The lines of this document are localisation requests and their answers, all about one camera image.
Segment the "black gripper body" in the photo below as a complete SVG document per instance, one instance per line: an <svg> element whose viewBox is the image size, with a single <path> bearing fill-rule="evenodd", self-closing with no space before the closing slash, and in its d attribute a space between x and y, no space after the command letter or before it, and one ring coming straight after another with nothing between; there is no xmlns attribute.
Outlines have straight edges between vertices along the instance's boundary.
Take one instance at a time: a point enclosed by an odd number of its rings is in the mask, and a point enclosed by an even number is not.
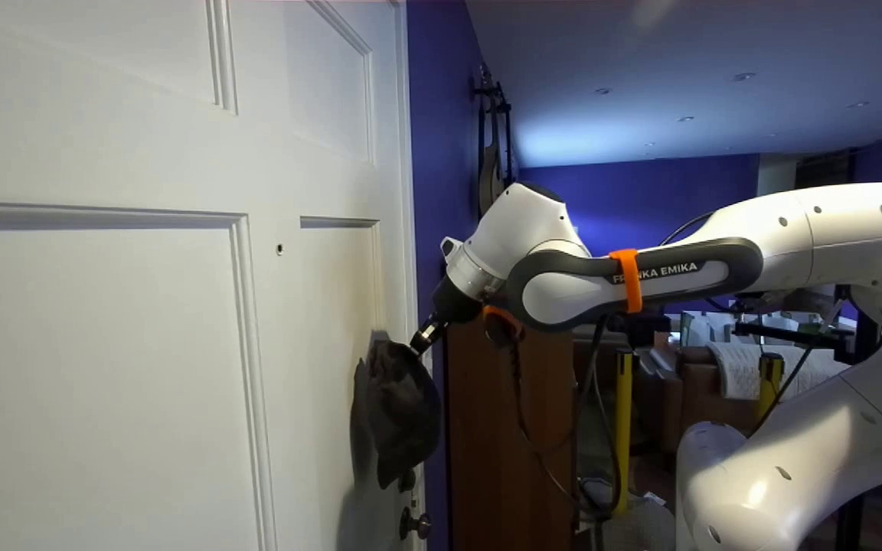
<svg viewBox="0 0 882 551"><path fill-rule="evenodd" d="M429 353L449 324L462 324L481 314L481 302L452 284L442 284L433 300L433 314L414 332L409 348Z"/></svg>

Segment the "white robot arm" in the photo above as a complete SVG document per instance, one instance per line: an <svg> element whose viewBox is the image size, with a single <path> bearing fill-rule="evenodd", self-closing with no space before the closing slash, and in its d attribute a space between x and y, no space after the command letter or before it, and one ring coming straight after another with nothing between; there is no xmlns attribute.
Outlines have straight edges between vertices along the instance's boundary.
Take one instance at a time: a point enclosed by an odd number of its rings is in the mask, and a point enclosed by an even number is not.
<svg viewBox="0 0 882 551"><path fill-rule="evenodd" d="M882 185L830 185L726 205L687 238L602 257L564 202L504 187L467 238L444 244L444 287L414 334L502 310L575 328L656 302L839 284L882 328ZM845 501L882 487L882 347L815 383L765 353L774 388L752 432L699 422L679 442L678 551L798 551Z"/></svg>

